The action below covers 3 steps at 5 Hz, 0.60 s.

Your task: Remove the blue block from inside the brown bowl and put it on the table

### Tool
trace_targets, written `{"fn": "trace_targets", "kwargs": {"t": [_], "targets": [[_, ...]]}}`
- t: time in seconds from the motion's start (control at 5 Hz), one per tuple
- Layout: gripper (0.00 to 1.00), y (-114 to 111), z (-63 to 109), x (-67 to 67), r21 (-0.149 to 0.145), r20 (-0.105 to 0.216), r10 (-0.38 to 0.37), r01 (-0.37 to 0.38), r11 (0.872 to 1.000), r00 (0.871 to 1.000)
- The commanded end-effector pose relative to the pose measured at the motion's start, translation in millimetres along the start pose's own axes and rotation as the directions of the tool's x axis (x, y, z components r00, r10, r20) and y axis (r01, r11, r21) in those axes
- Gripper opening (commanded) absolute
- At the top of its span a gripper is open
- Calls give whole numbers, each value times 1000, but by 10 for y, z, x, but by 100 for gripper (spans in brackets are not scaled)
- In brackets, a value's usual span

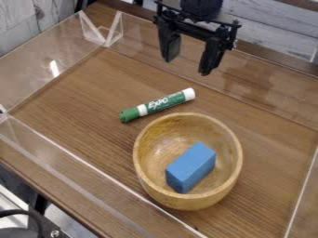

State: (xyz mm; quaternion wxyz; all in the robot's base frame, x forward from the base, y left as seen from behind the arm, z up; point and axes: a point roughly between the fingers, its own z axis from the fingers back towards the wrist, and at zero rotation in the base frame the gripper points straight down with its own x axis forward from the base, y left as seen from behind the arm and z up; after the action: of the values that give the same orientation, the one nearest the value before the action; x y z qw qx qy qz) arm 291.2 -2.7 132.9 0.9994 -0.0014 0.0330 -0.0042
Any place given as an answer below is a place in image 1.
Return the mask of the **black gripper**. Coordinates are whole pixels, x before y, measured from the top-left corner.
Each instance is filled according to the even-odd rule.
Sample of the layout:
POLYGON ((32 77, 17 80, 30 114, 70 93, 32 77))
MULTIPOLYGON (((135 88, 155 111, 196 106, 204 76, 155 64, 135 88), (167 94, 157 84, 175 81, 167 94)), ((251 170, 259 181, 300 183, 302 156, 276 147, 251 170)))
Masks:
POLYGON ((219 67, 224 49, 236 44, 239 20, 221 12, 223 0, 155 0, 153 23, 159 30, 160 53, 171 62, 180 53, 181 34, 201 41, 209 37, 199 63, 199 73, 207 76, 219 67))

